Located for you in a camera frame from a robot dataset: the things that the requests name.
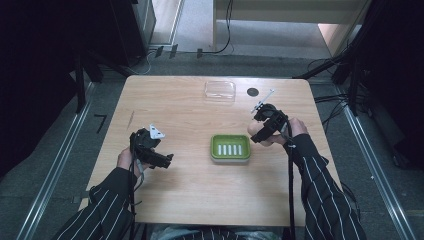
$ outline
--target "cable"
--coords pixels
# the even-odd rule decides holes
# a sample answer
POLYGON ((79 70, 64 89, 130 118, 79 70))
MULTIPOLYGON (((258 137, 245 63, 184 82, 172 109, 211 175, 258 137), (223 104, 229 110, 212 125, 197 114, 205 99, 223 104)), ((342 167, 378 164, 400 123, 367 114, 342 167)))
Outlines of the cable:
MULTIPOLYGON (((337 115, 339 115, 343 111, 343 109, 345 109, 347 106, 349 106, 348 105, 348 102, 349 102, 348 101, 348 95, 347 94, 338 94, 338 95, 331 95, 331 96, 321 96, 321 97, 315 97, 314 100, 315 100, 315 103, 338 101, 336 106, 334 106, 334 108, 332 109, 330 116, 327 119, 325 119, 324 121, 322 121, 322 124, 325 125, 324 131, 327 134, 328 125, 329 125, 330 120, 332 118, 336 117, 337 115)), ((368 96, 358 94, 356 96, 356 100, 357 101, 355 102, 355 104, 358 104, 359 106, 361 106, 362 112, 367 113, 367 111, 365 111, 363 108, 368 103, 368 96)))
MULTIPOLYGON (((132 144, 133 146, 131 147, 130 151, 131 151, 131 164, 130 164, 130 174, 128 175, 129 181, 128 184, 130 184, 129 189, 133 189, 134 186, 134 161, 136 161, 136 157, 135 157, 135 144, 132 144)), ((134 205, 134 191, 130 191, 130 205, 131 205, 131 213, 133 215, 133 220, 131 222, 131 228, 130 228, 130 239, 134 239, 134 227, 135 227, 135 205, 134 205)))
MULTIPOLYGON (((293 137, 292 129, 290 125, 290 121, 285 117, 286 123, 287 123, 287 132, 289 134, 289 141, 291 142, 291 139, 293 137)), ((290 153, 289 153, 289 206, 290 206, 290 236, 292 239, 296 239, 296 227, 295 227, 295 221, 294 221, 294 200, 293 200, 293 147, 290 147, 290 153)))
MULTIPOLYGON (((208 54, 212 54, 212 55, 217 55, 217 56, 228 56, 231 55, 234 52, 234 46, 233 44, 231 44, 231 31, 230 31, 230 25, 231 25, 231 16, 232 16, 232 12, 233 12, 233 2, 234 0, 229 0, 228 2, 228 6, 227 6, 227 12, 226 12, 226 16, 225 16, 225 22, 227 24, 227 32, 228 32, 228 39, 227 39, 227 43, 225 44, 225 46, 219 50, 219 51, 215 51, 215 52, 202 52, 202 54, 208 55, 208 54), (223 52, 225 49, 227 49, 228 45, 231 45, 232 47, 232 51, 230 54, 219 54, 221 52, 223 52)), ((186 52, 186 51, 176 51, 177 53, 189 53, 189 54, 197 54, 197 52, 186 52)))
POLYGON ((149 54, 147 54, 147 56, 146 56, 146 61, 147 61, 147 64, 149 65, 149 68, 147 69, 147 71, 145 71, 144 73, 139 73, 139 72, 136 72, 136 71, 134 71, 133 69, 131 69, 130 67, 125 67, 126 69, 128 69, 129 71, 131 71, 132 73, 134 73, 134 74, 136 74, 136 75, 146 75, 147 73, 149 73, 150 72, 150 69, 152 68, 152 65, 150 64, 150 61, 149 61, 149 57, 150 57, 150 55, 152 55, 153 53, 155 53, 156 52, 156 50, 154 50, 154 51, 151 51, 149 54))
POLYGON ((361 209, 359 208, 359 203, 355 198, 355 194, 353 194, 352 190, 342 181, 340 181, 342 184, 343 192, 355 203, 356 208, 356 215, 358 216, 359 221, 361 221, 361 209))
POLYGON ((141 184, 143 184, 143 182, 144 182, 144 171, 141 172, 140 183, 137 185, 137 187, 134 188, 134 192, 137 191, 137 189, 141 186, 141 184))
MULTIPOLYGON (((350 47, 352 47, 352 44, 351 43, 349 43, 349 41, 347 42, 347 44, 346 44, 346 47, 340 52, 340 54, 339 55, 341 55, 341 54, 343 54, 345 51, 347 51, 350 47)), ((338 63, 338 62, 335 62, 334 61, 334 59, 335 59, 335 57, 330 57, 330 58, 320 58, 320 59, 316 59, 316 60, 313 60, 312 62, 310 62, 309 64, 308 64, 308 66, 306 67, 306 70, 307 70, 307 72, 310 72, 310 70, 309 70, 309 68, 310 68, 310 66, 313 64, 313 63, 315 63, 315 62, 317 62, 317 61, 324 61, 322 64, 324 64, 324 63, 326 63, 327 61, 330 61, 331 63, 333 63, 333 65, 335 65, 335 66, 343 66, 343 65, 348 65, 349 63, 338 63)), ((328 68, 327 69, 325 69, 328 73, 330 73, 331 75, 333 75, 334 73, 332 73, 332 72, 330 72, 329 70, 328 70, 328 68)))
MULTIPOLYGON (((154 52, 156 52, 158 49, 156 48, 156 49, 149 49, 148 51, 147 51, 147 56, 149 56, 151 53, 154 53, 154 52)), ((131 65, 130 66, 130 68, 132 68, 132 67, 135 67, 135 66, 137 66, 140 62, 141 62, 141 60, 143 59, 143 57, 144 56, 137 56, 137 57, 135 57, 136 59, 137 59, 137 62, 136 63, 134 63, 133 65, 131 65)))

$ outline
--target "black cable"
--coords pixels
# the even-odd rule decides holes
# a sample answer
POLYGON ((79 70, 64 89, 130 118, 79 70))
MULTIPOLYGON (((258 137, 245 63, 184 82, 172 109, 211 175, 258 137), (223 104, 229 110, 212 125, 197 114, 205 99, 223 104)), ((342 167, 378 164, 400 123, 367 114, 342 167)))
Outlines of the black cable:
MULTIPOLYGON (((289 140, 291 141, 293 134, 292 129, 289 120, 286 117, 287 122, 287 131, 289 134, 289 140)), ((290 236, 292 239, 296 239, 296 227, 294 222, 294 200, 293 200, 293 146, 290 147, 290 153, 289 153, 289 206, 290 206, 290 236)))
POLYGON ((325 129, 324 129, 324 132, 325 132, 325 134, 327 134, 327 130, 328 130, 328 125, 330 124, 330 120, 332 119, 332 118, 334 118, 334 117, 336 117, 337 115, 339 115, 342 111, 343 111, 343 109, 345 108, 345 107, 347 107, 348 106, 348 104, 347 104, 347 102, 346 101, 340 101, 339 103, 337 103, 336 104, 336 106, 334 106, 334 108, 333 108, 333 110, 331 111, 331 113, 330 113, 330 116, 326 119, 326 120, 324 120, 323 122, 322 122, 322 124, 324 125, 326 125, 325 126, 325 129), (337 109, 337 107, 339 106, 339 105, 341 105, 342 103, 345 103, 345 105, 343 105, 342 107, 340 107, 339 109, 337 109))
POLYGON ((315 100, 315 103, 336 101, 336 100, 347 100, 347 94, 316 97, 314 98, 314 100, 315 100))
MULTIPOLYGON (((134 146, 135 144, 132 144, 132 147, 131 147, 131 149, 130 149, 130 151, 131 151, 131 164, 130 164, 130 174, 129 174, 129 176, 128 176, 128 178, 129 178, 129 184, 130 184, 130 186, 129 186, 129 189, 133 189, 134 187, 134 179, 133 179, 133 176, 134 176, 134 161, 136 161, 136 157, 135 157, 135 146, 134 146)), ((131 213, 132 213, 132 215, 133 215, 133 220, 132 220, 132 222, 131 222, 131 228, 130 228, 130 239, 132 240, 132 239, 134 239, 134 227, 135 227, 135 215, 136 215, 136 212, 135 212, 135 205, 134 205, 134 191, 130 191, 130 205, 131 205, 131 213)))
MULTIPOLYGON (((339 55, 341 55, 341 54, 343 54, 344 52, 346 52, 350 47, 352 47, 352 44, 351 43, 349 43, 349 42, 347 42, 347 44, 346 44, 346 47, 340 52, 340 54, 339 55)), ((347 64, 349 64, 349 63, 339 63, 338 61, 335 61, 335 59, 337 58, 337 56, 336 57, 330 57, 330 58, 320 58, 320 59, 315 59, 315 60, 313 60, 312 62, 310 62, 309 64, 308 64, 308 66, 306 67, 306 70, 307 70, 307 72, 309 73, 310 72, 310 70, 309 70, 309 68, 310 68, 310 66, 313 64, 313 63, 315 63, 315 62, 317 62, 317 61, 324 61, 322 64, 325 64, 325 63, 327 63, 327 62, 331 62, 332 64, 333 64, 333 66, 342 66, 342 65, 347 65, 347 64)), ((328 72, 328 73, 330 73, 331 75, 333 75, 334 73, 332 73, 332 72, 330 72, 329 70, 329 67, 327 67, 325 70, 328 72)))
MULTIPOLYGON (((225 44, 225 46, 219 50, 219 51, 215 51, 215 52, 202 52, 202 54, 218 54, 223 52, 225 49, 227 49, 228 45, 230 44, 231 41, 231 31, 230 31, 230 24, 231 24, 231 16, 232 16, 232 12, 233 12, 233 2, 234 0, 230 0, 228 2, 228 6, 227 6, 227 13, 225 16, 225 22, 227 23, 227 31, 228 31, 228 40, 227 43, 225 44)), ((198 54, 198 52, 179 52, 176 51, 177 53, 192 53, 192 54, 198 54)))
POLYGON ((359 221, 361 221, 361 209, 359 208, 359 203, 356 200, 355 194, 353 194, 353 191, 344 182, 340 181, 340 183, 342 184, 343 192, 355 203, 356 215, 359 221))

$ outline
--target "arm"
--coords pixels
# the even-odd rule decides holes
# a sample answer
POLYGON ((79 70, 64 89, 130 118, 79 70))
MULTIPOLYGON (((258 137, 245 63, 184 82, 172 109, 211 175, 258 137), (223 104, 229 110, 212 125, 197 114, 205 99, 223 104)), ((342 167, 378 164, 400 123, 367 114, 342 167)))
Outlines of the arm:
POLYGON ((283 145, 299 168, 306 211, 305 238, 366 239, 358 217, 327 170, 328 160, 319 155, 304 123, 294 118, 290 125, 292 143, 281 135, 271 136, 267 142, 283 145))
POLYGON ((90 189, 88 206, 72 216, 53 239, 122 238, 133 220, 128 211, 130 177, 135 183, 141 175, 135 167, 135 175, 131 176, 128 170, 131 161, 130 151, 123 150, 117 167, 102 183, 90 189))

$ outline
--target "white device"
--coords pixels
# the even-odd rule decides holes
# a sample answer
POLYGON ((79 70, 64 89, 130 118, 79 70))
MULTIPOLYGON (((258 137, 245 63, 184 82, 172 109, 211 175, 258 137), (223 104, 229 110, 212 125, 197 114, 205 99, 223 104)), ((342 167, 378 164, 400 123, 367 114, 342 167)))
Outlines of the white device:
POLYGON ((162 139, 165 137, 165 134, 161 133, 153 123, 150 124, 150 138, 151 139, 162 139))
POLYGON ((254 111, 258 110, 258 108, 275 92, 275 89, 270 89, 268 95, 264 99, 258 102, 256 106, 250 111, 250 113, 253 113, 254 111))

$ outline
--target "wooden table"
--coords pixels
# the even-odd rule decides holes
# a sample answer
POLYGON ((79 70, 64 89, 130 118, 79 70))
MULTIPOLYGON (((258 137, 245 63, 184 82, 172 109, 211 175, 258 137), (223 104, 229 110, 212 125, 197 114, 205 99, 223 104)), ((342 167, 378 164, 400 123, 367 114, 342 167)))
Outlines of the wooden table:
MULTIPOLYGON (((279 145, 265 148, 251 142, 247 164, 216 164, 210 157, 214 134, 246 134, 251 109, 271 88, 267 102, 289 117, 302 119, 338 182, 330 149, 309 84, 299 79, 131 76, 127 79, 105 137, 88 189, 115 167, 131 132, 150 123, 166 134, 156 151, 174 153, 168 169, 146 170, 135 193, 137 222, 213 225, 289 226, 287 155, 279 145), (236 84, 234 102, 205 98, 207 81, 236 84), (259 96, 250 97, 248 88, 259 96)), ((304 225, 301 179, 295 168, 296 225, 304 225)))

